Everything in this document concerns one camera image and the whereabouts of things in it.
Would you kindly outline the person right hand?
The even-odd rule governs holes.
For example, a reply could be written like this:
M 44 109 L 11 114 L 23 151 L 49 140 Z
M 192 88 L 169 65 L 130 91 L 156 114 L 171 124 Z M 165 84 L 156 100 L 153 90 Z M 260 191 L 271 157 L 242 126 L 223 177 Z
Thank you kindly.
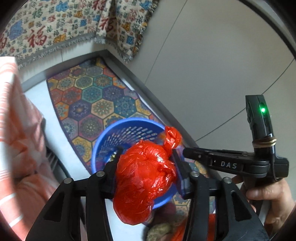
M 268 200 L 271 202 L 264 224 L 266 228 L 270 229 L 270 233 L 276 233 L 281 229 L 295 206 L 290 187 L 285 179 L 250 189 L 246 189 L 245 185 L 242 185 L 241 191 L 249 201 Z

